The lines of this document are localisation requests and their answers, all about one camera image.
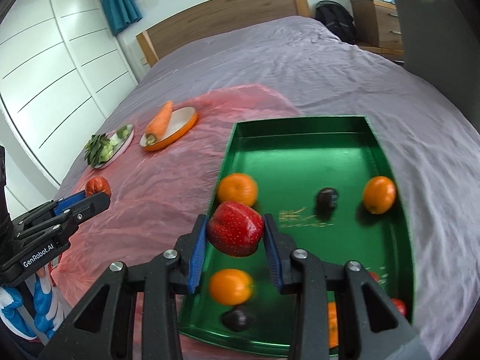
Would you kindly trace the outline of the wooden headboard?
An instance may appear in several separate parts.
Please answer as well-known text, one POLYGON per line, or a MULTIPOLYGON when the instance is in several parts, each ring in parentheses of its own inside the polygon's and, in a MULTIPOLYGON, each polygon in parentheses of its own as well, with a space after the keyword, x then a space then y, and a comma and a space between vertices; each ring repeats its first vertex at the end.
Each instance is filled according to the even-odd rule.
POLYGON ((136 38, 152 67, 192 41, 289 16, 309 18, 308 0, 208 0, 160 21, 136 38))

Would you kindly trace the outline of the large orange tangerine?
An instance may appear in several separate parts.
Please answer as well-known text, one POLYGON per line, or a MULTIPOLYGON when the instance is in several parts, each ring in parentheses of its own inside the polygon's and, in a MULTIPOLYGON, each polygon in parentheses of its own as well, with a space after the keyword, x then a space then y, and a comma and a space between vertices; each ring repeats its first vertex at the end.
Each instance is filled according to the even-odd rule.
POLYGON ((335 348, 338 346, 338 318, 337 308, 334 301, 330 301, 328 304, 328 329, 329 329, 329 348, 335 348))

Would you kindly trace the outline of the small bok choy piece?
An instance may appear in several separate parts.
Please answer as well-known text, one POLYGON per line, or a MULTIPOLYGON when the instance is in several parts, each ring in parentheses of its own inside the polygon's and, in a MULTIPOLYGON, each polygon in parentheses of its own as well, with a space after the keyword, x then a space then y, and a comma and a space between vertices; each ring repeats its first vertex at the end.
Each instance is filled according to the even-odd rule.
POLYGON ((126 139, 130 136, 130 134, 131 134, 131 132, 132 132, 132 129, 133 129, 133 125, 131 125, 131 124, 126 124, 126 125, 120 127, 120 128, 116 131, 115 134, 117 135, 117 137, 118 137, 120 140, 124 141, 124 140, 126 140, 126 139))

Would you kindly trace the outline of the wooden dresser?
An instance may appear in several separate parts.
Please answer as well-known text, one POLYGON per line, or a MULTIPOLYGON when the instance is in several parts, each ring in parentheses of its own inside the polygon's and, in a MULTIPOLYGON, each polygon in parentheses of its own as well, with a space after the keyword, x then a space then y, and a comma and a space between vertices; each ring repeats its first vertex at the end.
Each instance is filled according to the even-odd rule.
POLYGON ((390 61, 403 61, 402 34, 395 4, 381 0, 351 0, 351 5, 358 47, 390 61))

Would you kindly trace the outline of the purple bed cover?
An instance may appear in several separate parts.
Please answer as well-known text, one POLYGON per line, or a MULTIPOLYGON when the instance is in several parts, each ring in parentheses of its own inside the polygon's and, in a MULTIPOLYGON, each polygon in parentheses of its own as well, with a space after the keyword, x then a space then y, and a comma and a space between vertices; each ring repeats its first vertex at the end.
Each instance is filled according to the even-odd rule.
POLYGON ((397 180, 415 257, 413 323, 448 356, 479 300, 479 133, 436 88, 291 16, 183 46, 161 59, 102 125, 217 89, 258 85, 307 116, 367 116, 397 180))

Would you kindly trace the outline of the orange oval dish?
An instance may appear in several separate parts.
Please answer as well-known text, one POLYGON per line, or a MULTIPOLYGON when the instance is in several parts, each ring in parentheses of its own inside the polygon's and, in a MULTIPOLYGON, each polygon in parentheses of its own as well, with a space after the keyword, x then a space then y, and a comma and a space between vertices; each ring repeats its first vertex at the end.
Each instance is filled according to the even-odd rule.
POLYGON ((179 108, 172 113, 166 132, 159 141, 149 145, 146 135, 143 134, 139 145, 147 152, 163 150, 188 133, 196 124, 197 120, 198 112, 194 107, 186 106, 179 108))

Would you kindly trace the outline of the dark plum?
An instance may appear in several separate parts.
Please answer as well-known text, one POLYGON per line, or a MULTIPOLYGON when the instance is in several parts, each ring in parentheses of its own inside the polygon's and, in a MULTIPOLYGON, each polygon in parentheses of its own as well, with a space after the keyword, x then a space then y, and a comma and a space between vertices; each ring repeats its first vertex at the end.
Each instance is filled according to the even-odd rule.
POLYGON ((255 321, 255 316, 247 306, 235 306, 220 316, 222 325, 232 332, 244 332, 255 321))
POLYGON ((338 206, 338 192, 334 188, 326 187, 316 195, 316 209, 319 212, 333 212, 338 206))

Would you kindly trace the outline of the yellow orange fruit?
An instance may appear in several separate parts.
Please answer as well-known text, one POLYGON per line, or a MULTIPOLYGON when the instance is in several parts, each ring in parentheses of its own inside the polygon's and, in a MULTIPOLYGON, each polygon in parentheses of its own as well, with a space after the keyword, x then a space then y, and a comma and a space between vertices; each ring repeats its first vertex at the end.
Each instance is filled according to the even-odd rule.
POLYGON ((211 276, 208 291, 212 300, 222 306, 238 306, 251 298, 254 281, 245 271, 224 269, 211 276))

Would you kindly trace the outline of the leafy bok choy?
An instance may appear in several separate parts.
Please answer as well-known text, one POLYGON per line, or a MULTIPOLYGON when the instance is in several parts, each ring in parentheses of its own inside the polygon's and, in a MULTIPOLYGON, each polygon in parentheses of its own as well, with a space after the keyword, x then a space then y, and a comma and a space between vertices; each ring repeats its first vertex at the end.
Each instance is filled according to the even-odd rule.
POLYGON ((85 146, 84 160, 91 167, 106 163, 113 156, 114 145, 106 133, 92 135, 85 146))

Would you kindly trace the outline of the grey chair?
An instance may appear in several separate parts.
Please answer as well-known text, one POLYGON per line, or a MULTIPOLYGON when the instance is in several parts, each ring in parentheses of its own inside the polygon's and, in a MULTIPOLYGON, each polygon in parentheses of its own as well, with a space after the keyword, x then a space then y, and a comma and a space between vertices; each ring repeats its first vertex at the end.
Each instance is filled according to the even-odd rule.
POLYGON ((479 128, 479 39, 453 0, 394 0, 404 67, 479 128))

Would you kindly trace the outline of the green rectangular tray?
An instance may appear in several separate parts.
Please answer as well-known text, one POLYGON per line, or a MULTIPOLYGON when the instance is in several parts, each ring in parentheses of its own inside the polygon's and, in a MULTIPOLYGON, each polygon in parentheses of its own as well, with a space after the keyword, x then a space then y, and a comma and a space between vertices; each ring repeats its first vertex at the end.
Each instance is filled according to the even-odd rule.
MULTIPOLYGON (((380 276, 389 297, 400 299, 407 314, 413 313, 413 252, 402 205, 396 202, 384 214, 371 214, 362 203, 371 178, 393 175, 367 118, 329 115, 237 123, 219 175, 233 173, 255 180, 256 211, 270 214, 299 248, 328 263, 360 262, 380 276), (316 195, 326 187, 338 192, 333 212, 316 208, 316 195)), ((200 285, 183 300, 178 327, 210 345, 282 358, 289 351, 294 309, 295 299, 282 296, 272 284, 263 249, 247 258, 231 258, 208 247, 200 285), (210 277, 227 268, 247 272, 255 284, 249 301, 255 321, 243 332, 222 325, 225 307, 208 291, 210 277)))

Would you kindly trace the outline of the lone small red apple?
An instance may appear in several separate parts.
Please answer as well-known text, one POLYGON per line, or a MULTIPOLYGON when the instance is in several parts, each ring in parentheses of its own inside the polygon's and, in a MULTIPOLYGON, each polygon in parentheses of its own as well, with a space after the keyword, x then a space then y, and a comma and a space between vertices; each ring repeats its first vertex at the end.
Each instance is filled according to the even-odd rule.
POLYGON ((376 272, 370 271, 368 274, 374 279, 375 282, 380 282, 380 276, 376 272))

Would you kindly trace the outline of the patterned round plate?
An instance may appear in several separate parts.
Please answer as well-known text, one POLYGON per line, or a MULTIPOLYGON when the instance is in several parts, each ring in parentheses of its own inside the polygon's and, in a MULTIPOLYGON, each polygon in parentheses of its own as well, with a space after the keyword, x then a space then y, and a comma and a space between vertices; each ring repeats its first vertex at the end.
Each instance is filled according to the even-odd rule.
POLYGON ((102 169, 112 164, 134 138, 134 126, 125 124, 110 134, 92 135, 85 147, 85 160, 93 169, 102 169))

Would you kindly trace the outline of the teal curtain left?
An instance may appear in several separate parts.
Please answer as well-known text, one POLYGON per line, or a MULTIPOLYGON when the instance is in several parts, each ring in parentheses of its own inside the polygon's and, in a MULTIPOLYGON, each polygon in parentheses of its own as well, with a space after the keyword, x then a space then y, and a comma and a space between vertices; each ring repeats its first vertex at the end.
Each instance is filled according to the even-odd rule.
POLYGON ((101 4, 114 36, 143 18, 134 0, 101 0, 101 4))

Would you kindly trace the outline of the black backpack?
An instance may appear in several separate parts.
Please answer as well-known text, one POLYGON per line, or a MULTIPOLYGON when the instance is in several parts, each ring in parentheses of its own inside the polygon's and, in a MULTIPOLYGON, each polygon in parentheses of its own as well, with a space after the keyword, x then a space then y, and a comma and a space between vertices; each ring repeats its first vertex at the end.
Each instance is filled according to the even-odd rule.
POLYGON ((316 4, 315 19, 341 41, 355 44, 357 41, 354 19, 349 11, 338 2, 323 0, 316 4))

